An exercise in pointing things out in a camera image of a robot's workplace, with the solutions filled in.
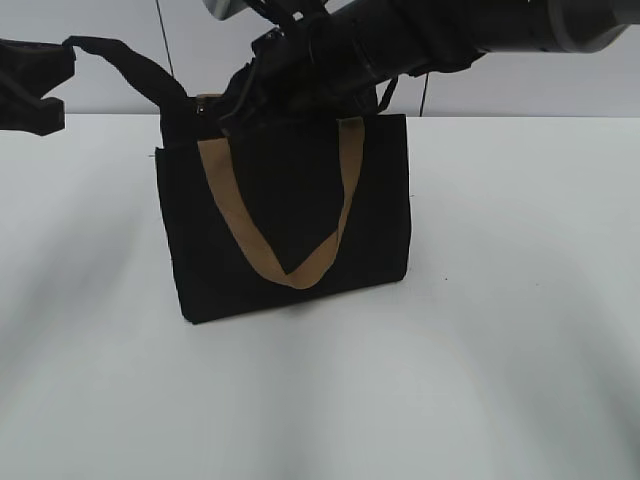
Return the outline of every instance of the tan strap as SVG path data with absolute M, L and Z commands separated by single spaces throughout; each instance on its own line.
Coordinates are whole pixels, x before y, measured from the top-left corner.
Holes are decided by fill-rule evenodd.
M 233 171 L 231 149 L 226 138 L 198 142 L 200 157 L 209 188 L 233 237 L 253 269 L 263 278 L 297 290 L 313 287 L 331 268 L 338 255 L 355 194 L 364 148 L 362 118 L 339 120 L 340 171 L 344 204 L 338 228 L 316 248 L 293 272 L 286 274 L 242 200 Z

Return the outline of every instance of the table surface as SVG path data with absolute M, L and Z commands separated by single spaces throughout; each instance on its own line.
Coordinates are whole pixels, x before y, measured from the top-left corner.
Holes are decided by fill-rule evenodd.
M 640 119 L 411 119 L 397 285 L 193 327 L 155 116 L 0 133 L 0 478 L 637 479 Z

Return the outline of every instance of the canvas bag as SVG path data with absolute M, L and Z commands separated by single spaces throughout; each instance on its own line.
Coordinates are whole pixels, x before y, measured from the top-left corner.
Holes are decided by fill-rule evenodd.
M 102 56 L 160 108 L 158 191 L 188 321 L 404 278 L 411 219 L 403 115 L 265 122 L 225 136 L 218 120 L 229 95 L 189 97 L 118 40 L 63 45 Z

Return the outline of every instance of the robotic arm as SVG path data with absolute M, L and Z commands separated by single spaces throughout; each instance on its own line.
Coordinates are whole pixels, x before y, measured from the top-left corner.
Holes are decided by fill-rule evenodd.
M 253 41 L 254 58 L 222 99 L 198 99 L 198 113 L 215 102 L 227 132 L 374 114 L 399 75 L 457 72 L 494 52 L 596 52 L 640 24 L 640 0 L 352 0 L 333 13 L 325 1 L 204 0 L 219 19 L 249 6 L 275 26 Z M 0 41 L 0 127 L 63 128 L 62 102 L 41 97 L 73 75 L 73 60 L 65 46 Z M 375 87 L 387 81 L 378 103 Z
M 373 112 L 374 87 L 402 74 L 456 72 L 494 52 L 592 53 L 640 24 L 640 0 L 353 0 L 332 14 L 321 0 L 204 2 L 218 19 L 248 5 L 276 24 L 252 44 L 240 123 L 265 108 Z

